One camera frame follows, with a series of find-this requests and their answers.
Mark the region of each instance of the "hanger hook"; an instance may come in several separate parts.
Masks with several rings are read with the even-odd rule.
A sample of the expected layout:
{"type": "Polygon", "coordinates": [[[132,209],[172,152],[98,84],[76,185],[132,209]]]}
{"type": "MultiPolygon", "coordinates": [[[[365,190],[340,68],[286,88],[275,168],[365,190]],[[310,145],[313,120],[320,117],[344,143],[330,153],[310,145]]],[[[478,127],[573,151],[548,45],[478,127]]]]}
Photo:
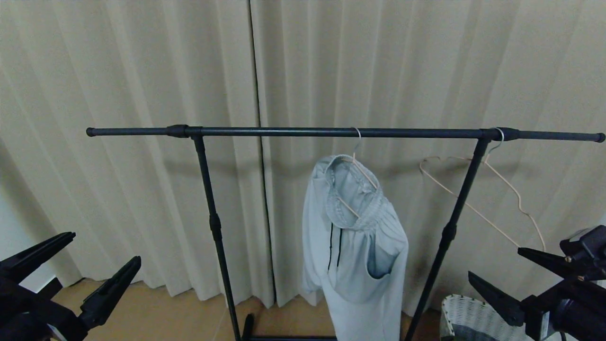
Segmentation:
{"type": "Polygon", "coordinates": [[[356,152],[358,151],[358,147],[360,146],[360,143],[362,143],[362,133],[360,133],[360,129],[356,128],[356,127],[352,127],[354,129],[356,129],[356,131],[358,132],[358,143],[356,144],[356,146],[353,148],[353,159],[356,159],[356,152]]]}
{"type": "Polygon", "coordinates": [[[503,130],[501,130],[501,128],[498,127],[493,127],[493,129],[496,129],[498,131],[500,131],[501,133],[501,140],[499,141],[499,144],[497,144],[496,146],[492,147],[488,153],[486,153],[486,158],[488,158],[488,156],[490,155],[490,152],[492,152],[493,150],[497,149],[498,147],[501,146],[501,144],[503,143],[503,141],[505,141],[505,133],[503,133],[503,130]]]}

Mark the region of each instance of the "beige curtain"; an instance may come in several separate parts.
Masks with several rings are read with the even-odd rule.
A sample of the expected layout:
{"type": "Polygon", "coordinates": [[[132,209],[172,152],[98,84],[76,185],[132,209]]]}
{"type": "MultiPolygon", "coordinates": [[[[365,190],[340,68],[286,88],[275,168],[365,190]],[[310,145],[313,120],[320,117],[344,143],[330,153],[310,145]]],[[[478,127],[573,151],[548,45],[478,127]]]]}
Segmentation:
{"type": "MultiPolygon", "coordinates": [[[[78,234],[67,248],[75,265],[58,270],[64,284],[105,279],[140,254],[137,279],[152,287],[195,288],[201,299],[221,291],[193,143],[88,138],[88,126],[606,130],[603,2],[251,1],[250,10],[244,1],[0,4],[1,161],[38,208],[32,231],[78,234]]],[[[318,158],[350,154],[355,143],[207,138],[237,302],[256,295],[271,305],[273,285],[279,305],[301,293],[307,178],[318,158]]],[[[362,142],[358,158],[409,237],[409,314],[455,201],[418,164],[472,150],[463,140],[362,142]]],[[[548,251],[604,213],[605,150],[513,141],[493,152],[548,251]]],[[[456,190],[465,167],[427,165],[456,190]]],[[[522,246],[540,248],[491,172],[480,171],[469,202],[522,246]]],[[[520,298],[557,280],[466,209],[434,304],[475,295],[468,270],[520,298]]]]}
{"type": "MultiPolygon", "coordinates": [[[[137,279],[151,287],[221,291],[193,143],[85,129],[257,125],[248,18],[245,2],[0,4],[6,158],[55,232],[76,232],[67,250],[82,276],[141,255],[137,279]]],[[[259,140],[207,148],[235,299],[271,305],[259,140]]]]}
{"type": "MultiPolygon", "coordinates": [[[[263,126],[606,130],[606,3],[581,1],[253,1],[263,126]]],[[[300,293],[300,216],[307,179],[356,139],[263,138],[278,303],[300,293]]],[[[365,139],[358,158],[381,181],[410,241],[411,314],[455,198],[423,178],[430,155],[468,157],[474,141],[365,139]]],[[[521,192],[550,252],[604,213],[606,149],[513,141],[491,164],[521,192]]],[[[464,163],[428,170],[458,191],[464,163]]],[[[540,248],[516,197],[482,169],[469,202],[522,246],[540,248]]],[[[466,209],[433,303],[475,296],[471,270],[522,298],[557,278],[466,209]]],[[[318,297],[307,297],[314,302],[318,297]]]]}

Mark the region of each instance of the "gray fabric in basket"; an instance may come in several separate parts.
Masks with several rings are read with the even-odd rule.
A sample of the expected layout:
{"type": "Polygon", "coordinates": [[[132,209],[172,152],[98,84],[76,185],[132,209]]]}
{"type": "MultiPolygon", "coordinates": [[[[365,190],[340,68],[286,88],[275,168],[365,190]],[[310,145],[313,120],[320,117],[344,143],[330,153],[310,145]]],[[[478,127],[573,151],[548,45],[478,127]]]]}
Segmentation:
{"type": "Polygon", "coordinates": [[[499,341],[488,334],[464,325],[453,324],[453,331],[456,337],[463,338],[466,341],[499,341]]]}

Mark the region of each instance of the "vertical pole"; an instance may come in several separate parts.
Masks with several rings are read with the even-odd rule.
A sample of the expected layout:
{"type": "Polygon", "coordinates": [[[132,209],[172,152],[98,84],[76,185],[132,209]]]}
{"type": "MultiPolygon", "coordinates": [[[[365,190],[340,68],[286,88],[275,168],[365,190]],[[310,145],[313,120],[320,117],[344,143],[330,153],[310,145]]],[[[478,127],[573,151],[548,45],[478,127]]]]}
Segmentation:
{"type": "Polygon", "coordinates": [[[223,277],[223,286],[225,287],[225,296],[227,298],[227,308],[231,317],[231,325],[236,341],[241,341],[240,329],[238,328],[238,317],[236,315],[236,306],[233,303],[233,295],[231,294],[231,284],[229,282],[229,273],[227,272],[227,261],[225,259],[225,250],[223,249],[223,236],[221,234],[221,221],[215,207],[215,198],[213,196],[213,188],[210,183],[210,174],[208,172],[208,161],[206,160],[206,150],[202,136],[192,137],[196,152],[198,153],[198,161],[200,163],[200,171],[202,172],[202,182],[204,183],[204,192],[206,193],[206,201],[208,203],[208,213],[210,214],[210,230],[213,233],[215,240],[215,248],[219,257],[219,267],[221,268],[221,277],[223,277]]]}
{"type": "Polygon", "coordinates": [[[436,254],[436,258],[434,259],[433,264],[431,265],[429,276],[427,277],[427,281],[425,282],[425,286],[423,287],[423,293],[421,294],[421,298],[419,299],[419,304],[417,305],[413,320],[410,322],[410,327],[408,328],[406,338],[404,339],[405,341],[412,341],[413,335],[415,334],[415,329],[419,324],[421,315],[423,314],[423,310],[427,305],[429,294],[431,293],[433,284],[435,283],[436,277],[438,276],[438,272],[440,271],[440,266],[442,266],[442,262],[444,261],[444,256],[446,256],[446,251],[448,251],[448,248],[450,247],[450,242],[455,239],[456,224],[459,221],[459,217],[461,216],[463,207],[465,207],[465,200],[467,199],[467,195],[469,194],[471,185],[473,184],[473,180],[476,177],[478,168],[482,163],[482,157],[484,156],[484,153],[486,153],[486,148],[488,147],[490,141],[491,139],[489,138],[479,139],[478,143],[476,144],[476,149],[473,151],[473,158],[471,159],[471,163],[469,165],[469,168],[467,169],[467,174],[465,175],[465,180],[463,181],[463,185],[461,186],[459,196],[456,200],[456,203],[454,204],[454,209],[450,216],[450,220],[442,230],[442,240],[440,240],[438,253],[436,254]]]}

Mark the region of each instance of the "brown floor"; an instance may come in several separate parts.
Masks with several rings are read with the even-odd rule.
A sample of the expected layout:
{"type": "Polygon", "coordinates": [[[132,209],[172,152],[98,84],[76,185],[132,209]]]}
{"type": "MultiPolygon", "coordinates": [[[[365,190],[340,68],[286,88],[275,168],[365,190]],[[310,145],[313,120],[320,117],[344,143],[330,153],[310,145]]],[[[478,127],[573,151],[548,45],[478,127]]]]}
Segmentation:
{"type": "MultiPolygon", "coordinates": [[[[80,313],[79,306],[99,282],[83,280],[64,288],[54,301],[80,313]]],[[[326,302],[309,305],[297,297],[282,308],[265,309],[261,301],[250,298],[236,307],[240,329],[249,313],[255,315],[254,335],[333,336],[326,302]]],[[[439,338],[439,313],[427,311],[421,319],[416,341],[439,338]]],[[[410,318],[402,315],[402,335],[410,318]]],[[[223,295],[201,302],[189,290],[170,297],[164,288],[150,289],[143,284],[131,285],[122,296],[104,326],[90,331],[87,341],[105,340],[233,340],[229,313],[223,295]]]]}

